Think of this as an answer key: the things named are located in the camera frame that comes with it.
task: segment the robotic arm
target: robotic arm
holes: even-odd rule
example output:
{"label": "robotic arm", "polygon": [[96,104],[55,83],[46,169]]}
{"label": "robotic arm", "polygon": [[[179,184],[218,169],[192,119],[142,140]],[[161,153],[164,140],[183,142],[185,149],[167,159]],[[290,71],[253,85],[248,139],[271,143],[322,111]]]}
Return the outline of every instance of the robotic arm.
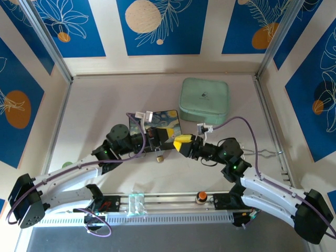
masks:
{"label": "robotic arm", "polygon": [[[173,135],[173,130],[149,128],[144,130],[144,121],[150,120],[150,114],[142,114],[141,133],[130,136],[129,129],[118,124],[107,134],[103,144],[86,157],[64,169],[53,173],[30,178],[22,175],[16,181],[8,198],[12,207],[7,215],[10,224],[18,223],[27,228],[38,223],[45,214],[85,208],[88,212],[97,212],[106,207],[107,202],[99,188],[90,184],[81,189],[64,191],[87,179],[103,175],[114,170],[122,162],[133,159],[144,150],[156,151]],[[175,148],[186,158],[214,161],[225,165],[224,177],[235,183],[228,194],[214,194],[215,209],[257,208],[272,214],[290,226],[305,240],[319,244],[333,220],[322,195],[311,190],[309,193],[286,186],[260,173],[257,167],[244,161],[238,142],[234,138],[225,140],[220,146],[204,143],[201,137],[180,135],[175,138]],[[121,155],[136,153],[129,159]],[[98,161],[90,161],[95,156]],[[119,211],[120,198],[114,199],[114,211]],[[14,214],[16,222],[10,222]]]}
{"label": "robotic arm", "polygon": [[222,174],[235,183],[229,194],[240,207],[254,207],[272,214],[290,226],[305,240],[319,244],[328,225],[313,210],[312,205],[330,223],[333,215],[322,195],[311,189],[309,193],[286,186],[260,173],[244,161],[239,143],[234,138],[220,146],[203,143],[203,138],[180,135],[175,138],[175,148],[186,158],[214,161],[225,165]]}

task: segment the black cable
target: black cable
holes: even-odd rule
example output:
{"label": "black cable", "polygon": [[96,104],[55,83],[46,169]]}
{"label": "black cable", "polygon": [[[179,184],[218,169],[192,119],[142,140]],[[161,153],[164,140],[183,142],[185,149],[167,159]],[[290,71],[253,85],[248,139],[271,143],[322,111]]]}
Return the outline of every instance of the black cable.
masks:
{"label": "black cable", "polygon": [[218,163],[214,163],[214,164],[205,164],[202,162],[202,160],[204,160],[204,158],[201,158],[201,164],[204,165],[204,166],[208,166],[208,167],[214,167],[216,166]]}
{"label": "black cable", "polygon": [[224,139],[221,139],[221,140],[218,141],[218,143],[217,143],[217,147],[219,147],[219,143],[220,143],[220,142],[223,142],[223,141],[228,140],[228,139],[235,139],[235,138],[224,138]]}

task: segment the cable clip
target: cable clip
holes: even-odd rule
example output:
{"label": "cable clip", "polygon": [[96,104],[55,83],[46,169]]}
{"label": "cable clip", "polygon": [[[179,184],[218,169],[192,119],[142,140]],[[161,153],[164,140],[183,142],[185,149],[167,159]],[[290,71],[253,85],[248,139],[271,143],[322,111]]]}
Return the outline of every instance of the cable clip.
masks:
{"label": "cable clip", "polygon": [[136,112],[135,113],[135,118],[140,119],[141,123],[141,128],[143,133],[146,134],[146,128],[145,128],[145,122],[152,122],[153,119],[153,112],[151,111],[146,111],[146,113],[142,113],[142,112]]}
{"label": "cable clip", "polygon": [[204,142],[207,140],[207,133],[214,132],[214,128],[212,125],[206,125],[205,123],[197,124],[197,133],[198,135],[204,135]]}

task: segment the small painting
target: small painting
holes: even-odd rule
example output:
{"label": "small painting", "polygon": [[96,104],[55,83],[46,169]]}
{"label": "small painting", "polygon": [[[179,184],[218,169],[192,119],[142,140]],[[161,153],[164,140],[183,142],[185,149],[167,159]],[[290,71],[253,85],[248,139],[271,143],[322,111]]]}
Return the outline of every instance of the small painting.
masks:
{"label": "small painting", "polygon": [[[140,123],[140,119],[135,118],[134,115],[132,117]],[[138,126],[130,121],[130,135],[135,135],[140,133],[140,130]],[[171,138],[169,138],[162,146],[161,150],[172,150],[174,149],[174,138],[178,135],[181,135],[181,126],[180,126],[180,120],[177,114],[176,110],[167,110],[167,111],[161,111],[161,112],[154,112],[152,122],[146,122],[145,123],[145,129],[148,129],[150,127],[154,128],[168,128],[173,129],[174,134]]]}
{"label": "small painting", "polygon": [[278,69],[280,69],[282,64],[285,62],[290,51],[293,49],[294,45],[322,2],[323,0],[305,0],[303,3],[301,10],[295,18],[293,24],[290,26],[287,35],[274,56],[274,62]]}
{"label": "small painting", "polygon": [[314,161],[336,151],[336,19],[286,84]]}
{"label": "small painting", "polygon": [[63,57],[106,56],[88,0],[33,3]]}
{"label": "small painting", "polygon": [[117,0],[128,56],[198,55],[208,0]]}
{"label": "small painting", "polygon": [[0,39],[0,161],[17,168],[43,89]]}
{"label": "small painting", "polygon": [[23,13],[18,0],[0,0],[0,5],[46,71],[51,75],[55,63]]}
{"label": "small painting", "polygon": [[290,0],[236,0],[222,54],[263,54]]}

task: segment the table surface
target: table surface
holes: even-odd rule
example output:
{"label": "table surface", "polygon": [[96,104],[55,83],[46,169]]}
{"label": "table surface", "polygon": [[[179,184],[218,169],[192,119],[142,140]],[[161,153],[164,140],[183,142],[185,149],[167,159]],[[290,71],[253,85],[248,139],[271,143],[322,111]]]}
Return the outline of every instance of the table surface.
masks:
{"label": "table surface", "polygon": [[[163,111],[179,108],[182,82],[187,77],[222,80],[230,89],[230,113],[242,116],[251,124],[258,148],[275,150],[264,112],[259,102],[253,77],[225,74],[123,75],[76,78],[72,84],[49,172],[66,162],[76,162],[101,145],[111,128],[128,125],[126,112]],[[180,119],[182,133],[197,134],[195,122]],[[244,148],[254,149],[251,134],[242,120],[234,120],[208,136],[209,143],[235,137]],[[233,186],[221,174],[222,165],[203,166],[175,150],[165,151],[163,163],[154,153],[124,162],[113,172],[85,182],[97,184],[103,193],[175,193],[227,191]],[[254,165],[255,157],[246,161]],[[281,164],[276,157],[259,157],[259,169],[282,181]]]}

